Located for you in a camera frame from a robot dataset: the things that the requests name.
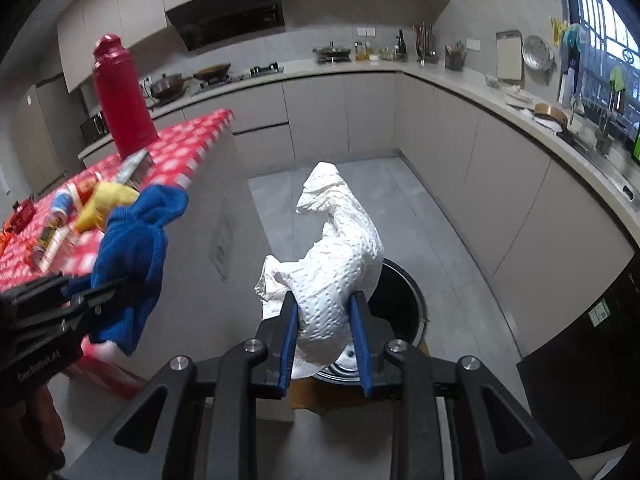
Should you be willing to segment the white paper towel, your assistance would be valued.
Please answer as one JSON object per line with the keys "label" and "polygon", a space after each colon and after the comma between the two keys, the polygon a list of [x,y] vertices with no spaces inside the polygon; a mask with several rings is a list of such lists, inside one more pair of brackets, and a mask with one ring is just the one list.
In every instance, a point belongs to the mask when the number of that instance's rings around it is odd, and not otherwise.
{"label": "white paper towel", "polygon": [[354,292],[372,296],[384,259],[378,230],[335,165],[314,166],[296,212],[326,215],[320,240],[296,261],[267,256],[255,285],[265,320],[280,314],[288,292],[298,304],[294,380],[330,366],[352,342],[348,300]]}

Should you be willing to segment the blue cloth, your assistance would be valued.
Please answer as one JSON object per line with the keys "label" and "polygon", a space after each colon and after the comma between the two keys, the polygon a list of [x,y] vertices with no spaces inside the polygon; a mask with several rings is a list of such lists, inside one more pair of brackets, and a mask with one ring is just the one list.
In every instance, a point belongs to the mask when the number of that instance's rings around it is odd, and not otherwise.
{"label": "blue cloth", "polygon": [[119,311],[89,334],[93,344],[114,342],[126,356],[136,351],[160,299],[168,246],[165,226],[181,217],[188,205],[183,188],[154,184],[132,204],[110,213],[91,275],[76,278],[70,286],[72,292],[80,292],[118,280],[130,285]]}

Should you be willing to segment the red paper cup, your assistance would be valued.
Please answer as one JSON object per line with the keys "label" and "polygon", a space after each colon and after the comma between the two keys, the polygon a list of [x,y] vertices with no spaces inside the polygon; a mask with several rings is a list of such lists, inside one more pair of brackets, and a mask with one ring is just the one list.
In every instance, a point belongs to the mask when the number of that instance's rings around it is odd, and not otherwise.
{"label": "red paper cup", "polygon": [[81,212],[84,209],[85,204],[88,203],[94,189],[101,180],[102,176],[99,172],[89,172],[79,181],[70,181],[66,184],[70,191],[70,196],[72,196],[74,208],[77,212]]}

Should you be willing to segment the black trash bucket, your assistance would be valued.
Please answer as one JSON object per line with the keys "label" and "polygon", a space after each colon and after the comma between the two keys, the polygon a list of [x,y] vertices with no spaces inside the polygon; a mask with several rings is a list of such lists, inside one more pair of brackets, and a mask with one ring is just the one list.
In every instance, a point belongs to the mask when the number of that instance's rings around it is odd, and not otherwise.
{"label": "black trash bucket", "polygon": [[[378,284],[368,305],[373,316],[390,323],[395,338],[411,342],[415,347],[423,344],[427,326],[424,296],[412,276],[389,258],[383,261]],[[332,364],[318,370],[312,378],[334,385],[357,385],[358,365],[352,342],[346,344]]]}

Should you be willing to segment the red checkered tablecloth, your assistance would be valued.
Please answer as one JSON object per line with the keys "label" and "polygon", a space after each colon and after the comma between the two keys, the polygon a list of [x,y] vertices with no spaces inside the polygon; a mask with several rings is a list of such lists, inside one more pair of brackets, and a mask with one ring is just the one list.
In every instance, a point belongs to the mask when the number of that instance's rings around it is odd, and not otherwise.
{"label": "red checkered tablecloth", "polygon": [[[216,112],[182,122],[160,132],[158,140],[149,146],[154,165],[142,185],[173,185],[188,188],[207,152],[230,125],[232,114],[228,110]],[[39,236],[53,200],[49,193],[35,204],[35,215],[21,234],[1,244],[1,289],[7,290],[38,278],[40,273],[26,263],[32,243]],[[70,250],[62,255],[62,271],[66,274],[89,273],[102,242],[104,233],[92,229],[85,233],[72,233]],[[87,385],[99,388],[122,400],[130,400],[143,386],[143,379],[122,367],[108,362],[116,356],[118,348],[112,342],[92,344],[84,339],[84,355],[67,367],[65,374]]]}

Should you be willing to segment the long snack tube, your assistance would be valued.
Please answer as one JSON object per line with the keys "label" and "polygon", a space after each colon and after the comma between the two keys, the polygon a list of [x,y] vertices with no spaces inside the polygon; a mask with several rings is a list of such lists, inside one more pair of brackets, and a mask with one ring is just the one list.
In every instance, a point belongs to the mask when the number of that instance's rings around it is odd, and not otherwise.
{"label": "long snack tube", "polygon": [[25,261],[29,269],[39,274],[61,271],[75,251],[77,233],[71,226],[47,226],[42,234],[45,236],[27,246]]}

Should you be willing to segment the blue white small cup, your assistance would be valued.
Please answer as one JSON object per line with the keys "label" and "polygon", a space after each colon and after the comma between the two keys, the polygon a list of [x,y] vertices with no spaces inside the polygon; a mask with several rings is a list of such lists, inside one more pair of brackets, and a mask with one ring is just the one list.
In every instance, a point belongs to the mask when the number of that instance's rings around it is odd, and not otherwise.
{"label": "blue white small cup", "polygon": [[66,226],[74,208],[73,195],[72,192],[70,192],[70,189],[67,186],[59,188],[55,192],[52,200],[49,222],[55,227],[55,229],[58,229],[61,226]]}

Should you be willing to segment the green white scrub pad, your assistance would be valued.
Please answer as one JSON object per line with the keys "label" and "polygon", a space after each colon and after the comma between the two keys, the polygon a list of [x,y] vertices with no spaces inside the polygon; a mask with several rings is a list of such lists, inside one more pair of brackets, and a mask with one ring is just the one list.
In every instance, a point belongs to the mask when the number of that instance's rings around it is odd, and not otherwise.
{"label": "green white scrub pad", "polygon": [[128,185],[130,188],[142,188],[142,183],[154,165],[146,148],[128,156],[120,165],[114,183]]}

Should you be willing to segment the beige refrigerator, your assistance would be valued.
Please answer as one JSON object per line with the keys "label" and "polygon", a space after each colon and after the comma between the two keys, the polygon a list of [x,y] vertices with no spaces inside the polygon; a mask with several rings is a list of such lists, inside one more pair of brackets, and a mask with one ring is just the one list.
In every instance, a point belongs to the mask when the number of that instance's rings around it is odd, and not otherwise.
{"label": "beige refrigerator", "polygon": [[11,140],[32,194],[43,196],[85,169],[78,154],[87,146],[87,119],[80,94],[67,92],[62,73],[32,84],[21,99]]}

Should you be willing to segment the black microwave oven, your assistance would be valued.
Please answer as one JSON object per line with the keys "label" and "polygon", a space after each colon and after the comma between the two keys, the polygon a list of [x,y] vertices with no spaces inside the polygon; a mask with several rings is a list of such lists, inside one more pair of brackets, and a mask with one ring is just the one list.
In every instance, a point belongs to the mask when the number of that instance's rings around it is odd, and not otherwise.
{"label": "black microwave oven", "polygon": [[110,134],[110,129],[107,127],[106,121],[101,112],[86,119],[80,125],[80,131],[87,145],[93,144],[94,142],[104,138],[104,136],[108,136]]}

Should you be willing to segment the red thermos flask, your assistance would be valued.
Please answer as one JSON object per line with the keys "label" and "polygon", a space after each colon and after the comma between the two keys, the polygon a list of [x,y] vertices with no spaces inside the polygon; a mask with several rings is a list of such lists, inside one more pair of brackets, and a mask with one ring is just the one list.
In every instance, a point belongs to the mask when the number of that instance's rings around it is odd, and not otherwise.
{"label": "red thermos flask", "polygon": [[146,108],[131,53],[122,38],[106,34],[93,50],[94,88],[107,127],[121,159],[146,148],[158,139]]}

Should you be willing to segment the gas stove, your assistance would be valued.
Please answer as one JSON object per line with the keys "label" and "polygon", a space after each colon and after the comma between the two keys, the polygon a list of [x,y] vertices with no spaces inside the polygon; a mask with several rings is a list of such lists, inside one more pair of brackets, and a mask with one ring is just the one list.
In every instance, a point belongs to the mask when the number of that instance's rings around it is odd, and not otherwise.
{"label": "gas stove", "polygon": [[225,80],[201,82],[195,79],[198,82],[198,88],[195,88],[194,92],[201,93],[206,90],[213,90],[226,86],[227,84],[235,84],[236,82],[241,82],[244,80],[265,77],[274,74],[282,74],[283,72],[284,67],[279,63],[270,63],[265,66],[254,66],[249,68],[248,70],[243,70],[242,72],[237,73],[231,73],[229,70],[228,77]]}

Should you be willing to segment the wok on stove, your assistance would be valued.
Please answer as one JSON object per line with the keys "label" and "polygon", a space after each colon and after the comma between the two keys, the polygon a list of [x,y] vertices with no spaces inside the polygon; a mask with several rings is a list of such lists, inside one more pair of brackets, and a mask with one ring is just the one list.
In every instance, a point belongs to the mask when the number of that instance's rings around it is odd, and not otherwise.
{"label": "wok on stove", "polygon": [[228,77],[230,67],[230,63],[216,64],[203,68],[202,70],[198,70],[192,74],[192,77],[201,82],[225,80]]}

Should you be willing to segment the black utensil holder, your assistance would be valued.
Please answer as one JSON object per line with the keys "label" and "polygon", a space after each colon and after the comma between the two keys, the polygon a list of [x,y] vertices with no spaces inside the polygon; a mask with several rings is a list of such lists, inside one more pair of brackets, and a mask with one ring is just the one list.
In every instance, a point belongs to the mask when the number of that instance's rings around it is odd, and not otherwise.
{"label": "black utensil holder", "polygon": [[462,72],[466,58],[466,47],[462,41],[445,46],[445,68],[453,72]]}

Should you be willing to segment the black range hood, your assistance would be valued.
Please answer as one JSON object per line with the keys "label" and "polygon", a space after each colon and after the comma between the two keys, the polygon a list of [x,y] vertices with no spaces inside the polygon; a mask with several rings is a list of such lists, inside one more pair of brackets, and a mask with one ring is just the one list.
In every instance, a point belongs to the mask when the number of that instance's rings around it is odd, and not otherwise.
{"label": "black range hood", "polygon": [[192,0],[166,15],[188,51],[285,26],[282,0]]}

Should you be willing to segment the white cutting board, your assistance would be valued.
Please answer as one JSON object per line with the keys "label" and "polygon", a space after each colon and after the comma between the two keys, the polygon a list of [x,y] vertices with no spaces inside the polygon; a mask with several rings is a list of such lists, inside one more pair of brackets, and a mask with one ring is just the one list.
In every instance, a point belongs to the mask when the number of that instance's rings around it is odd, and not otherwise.
{"label": "white cutting board", "polygon": [[520,81],[523,77],[523,39],[519,30],[496,33],[497,78],[504,81]]}

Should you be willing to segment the round metal strainer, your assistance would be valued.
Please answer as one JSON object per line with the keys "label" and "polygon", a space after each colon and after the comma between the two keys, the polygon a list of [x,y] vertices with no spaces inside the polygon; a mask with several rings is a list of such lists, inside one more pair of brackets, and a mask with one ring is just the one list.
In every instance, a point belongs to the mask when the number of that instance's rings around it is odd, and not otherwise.
{"label": "round metal strainer", "polygon": [[523,42],[522,57],[525,65],[536,72],[550,70],[553,51],[539,36],[529,35]]}

